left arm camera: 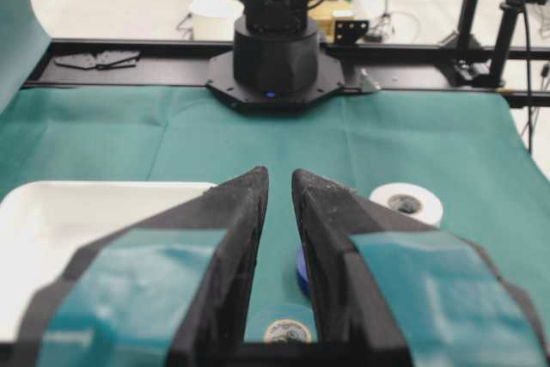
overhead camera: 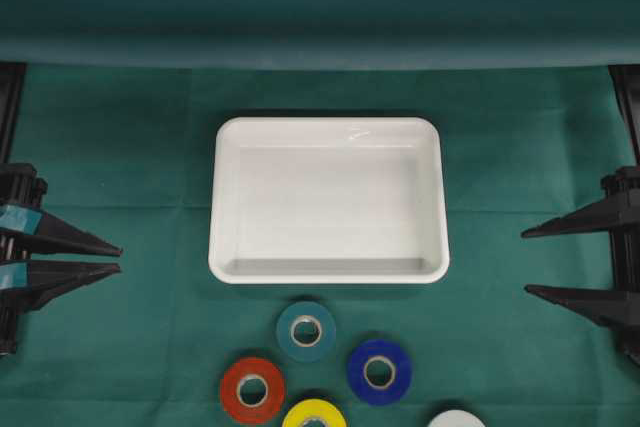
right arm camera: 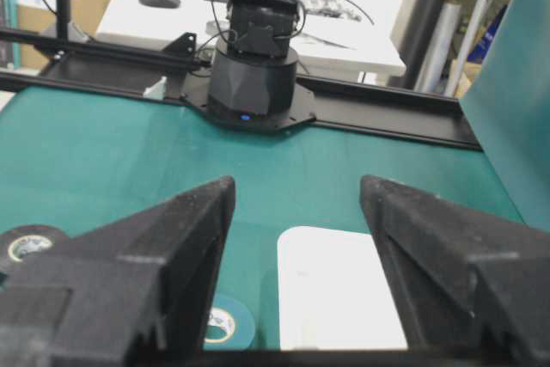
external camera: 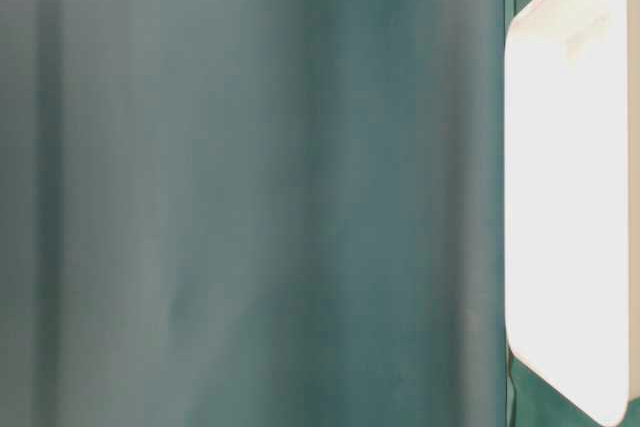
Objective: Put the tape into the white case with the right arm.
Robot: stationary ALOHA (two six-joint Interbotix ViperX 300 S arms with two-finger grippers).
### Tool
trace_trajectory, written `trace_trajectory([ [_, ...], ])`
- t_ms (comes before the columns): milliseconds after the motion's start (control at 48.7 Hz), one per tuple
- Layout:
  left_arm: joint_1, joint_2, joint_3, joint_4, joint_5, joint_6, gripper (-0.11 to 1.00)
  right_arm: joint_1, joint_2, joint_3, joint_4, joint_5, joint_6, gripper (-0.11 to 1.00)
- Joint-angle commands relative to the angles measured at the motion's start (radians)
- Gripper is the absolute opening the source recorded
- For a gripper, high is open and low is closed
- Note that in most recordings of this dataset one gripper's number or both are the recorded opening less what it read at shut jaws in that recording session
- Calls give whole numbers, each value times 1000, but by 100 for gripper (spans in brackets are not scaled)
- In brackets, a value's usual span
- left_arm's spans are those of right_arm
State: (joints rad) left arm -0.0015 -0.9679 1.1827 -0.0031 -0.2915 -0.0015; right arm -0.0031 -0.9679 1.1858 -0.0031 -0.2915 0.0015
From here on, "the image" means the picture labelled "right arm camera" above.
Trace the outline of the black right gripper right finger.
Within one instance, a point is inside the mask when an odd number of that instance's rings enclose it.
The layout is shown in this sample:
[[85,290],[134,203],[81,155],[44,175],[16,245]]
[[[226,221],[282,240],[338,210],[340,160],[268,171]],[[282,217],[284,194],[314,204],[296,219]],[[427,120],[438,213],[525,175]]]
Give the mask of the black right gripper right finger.
[[409,345],[367,365],[548,365],[547,232],[372,174],[359,203]]

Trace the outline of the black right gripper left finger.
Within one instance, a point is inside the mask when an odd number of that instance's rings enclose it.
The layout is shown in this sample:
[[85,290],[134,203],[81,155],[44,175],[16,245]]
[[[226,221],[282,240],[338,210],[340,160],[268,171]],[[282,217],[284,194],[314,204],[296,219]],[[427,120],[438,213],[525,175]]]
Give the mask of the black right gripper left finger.
[[29,255],[1,293],[4,366],[135,366],[202,350],[235,209],[223,176]]

